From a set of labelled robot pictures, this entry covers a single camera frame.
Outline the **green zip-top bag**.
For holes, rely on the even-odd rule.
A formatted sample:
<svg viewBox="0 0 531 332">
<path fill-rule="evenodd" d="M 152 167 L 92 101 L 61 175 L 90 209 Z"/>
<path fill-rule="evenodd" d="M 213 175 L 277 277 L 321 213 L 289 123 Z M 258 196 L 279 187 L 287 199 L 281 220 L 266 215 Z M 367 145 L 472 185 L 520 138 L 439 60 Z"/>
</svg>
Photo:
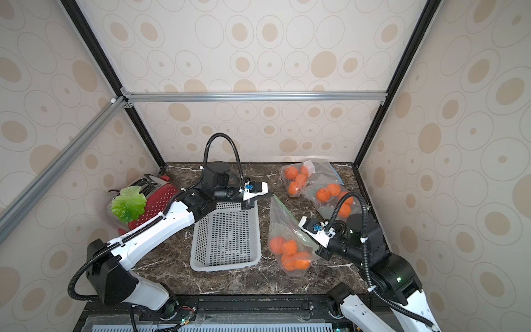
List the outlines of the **green zip-top bag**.
<svg viewBox="0 0 531 332">
<path fill-rule="evenodd" d="M 283 254 L 274 256 L 279 268 L 287 276 L 303 277 L 313 263 L 319 260 L 315 253 L 318 245 L 299 228 L 293 214 L 275 195 L 270 199 L 269 250 L 269 241 L 273 237 L 283 237 L 286 240 Z"/>
</svg>

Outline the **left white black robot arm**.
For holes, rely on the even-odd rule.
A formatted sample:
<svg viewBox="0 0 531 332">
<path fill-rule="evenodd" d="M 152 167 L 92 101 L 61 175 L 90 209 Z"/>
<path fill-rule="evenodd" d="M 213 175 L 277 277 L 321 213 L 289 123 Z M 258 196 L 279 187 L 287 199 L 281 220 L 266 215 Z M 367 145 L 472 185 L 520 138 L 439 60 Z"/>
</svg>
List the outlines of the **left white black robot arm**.
<svg viewBox="0 0 531 332">
<path fill-rule="evenodd" d="M 77 301 L 101 301 L 107 306 L 127 303 L 152 311 L 174 307 L 170 292 L 160 283 L 134 273 L 133 267 L 149 252 L 177 232 L 193 225 L 215 211 L 218 203 L 243 197 L 246 185 L 229 187 L 230 166 L 224 162 L 208 163 L 211 145 L 217 138 L 229 142 L 236 158 L 239 152 L 229 135 L 215 133 L 207 141 L 203 172 L 197 183 L 174 195 L 163 211 L 133 231 L 103 243 L 92 242 L 87 248 L 87 262 L 74 274 L 67 293 Z"/>
</svg>

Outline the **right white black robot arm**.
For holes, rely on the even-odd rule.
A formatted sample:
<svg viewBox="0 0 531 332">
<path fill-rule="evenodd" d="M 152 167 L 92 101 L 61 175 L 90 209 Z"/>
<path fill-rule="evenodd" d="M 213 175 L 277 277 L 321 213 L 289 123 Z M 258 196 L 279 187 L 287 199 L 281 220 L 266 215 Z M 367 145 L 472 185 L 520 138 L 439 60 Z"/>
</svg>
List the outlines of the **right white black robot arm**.
<svg viewBox="0 0 531 332">
<path fill-rule="evenodd" d="M 367 293 L 391 309 L 404 331 L 439 331 L 419 277 L 389 250 L 361 193 L 346 193 L 325 221 L 302 218 L 299 227 L 318 244 L 318 256 L 337 255 L 353 264 Z"/>
</svg>

